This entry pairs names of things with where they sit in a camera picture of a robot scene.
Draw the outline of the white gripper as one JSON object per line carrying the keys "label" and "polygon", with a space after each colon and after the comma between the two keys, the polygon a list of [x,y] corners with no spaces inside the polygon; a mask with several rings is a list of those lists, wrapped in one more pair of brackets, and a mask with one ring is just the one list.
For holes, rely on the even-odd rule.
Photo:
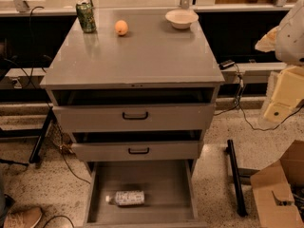
{"label": "white gripper", "polygon": [[[278,27],[270,29],[260,40],[255,49],[262,52],[274,51]],[[274,92],[266,107],[263,118],[271,123],[281,123],[304,99],[304,67],[289,66],[276,76]]]}

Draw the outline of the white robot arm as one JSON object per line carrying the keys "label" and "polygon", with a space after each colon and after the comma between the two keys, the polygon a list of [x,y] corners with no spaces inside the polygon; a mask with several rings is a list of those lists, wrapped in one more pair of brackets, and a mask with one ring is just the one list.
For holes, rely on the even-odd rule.
{"label": "white robot arm", "polygon": [[304,100],[304,0],[298,0],[279,25],[257,41],[255,49],[273,51],[277,60],[285,63],[275,76],[263,119],[281,123]]}

